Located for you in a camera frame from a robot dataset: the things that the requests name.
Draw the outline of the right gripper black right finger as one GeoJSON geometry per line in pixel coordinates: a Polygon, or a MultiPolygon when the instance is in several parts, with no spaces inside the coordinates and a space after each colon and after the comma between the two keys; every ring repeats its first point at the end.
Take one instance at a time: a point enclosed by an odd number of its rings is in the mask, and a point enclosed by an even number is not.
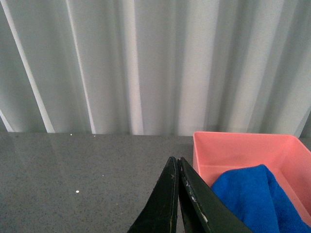
{"type": "Polygon", "coordinates": [[[185,158],[178,160],[179,201],[187,233],[250,233],[185,158]]]}

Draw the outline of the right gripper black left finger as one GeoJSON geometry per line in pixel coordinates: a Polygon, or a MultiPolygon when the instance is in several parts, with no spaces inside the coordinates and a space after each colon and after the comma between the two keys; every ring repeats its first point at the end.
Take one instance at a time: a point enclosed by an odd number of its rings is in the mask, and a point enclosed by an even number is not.
{"type": "Polygon", "coordinates": [[[145,207],[129,233],[175,233],[177,226],[179,169],[169,157],[145,207]]]}

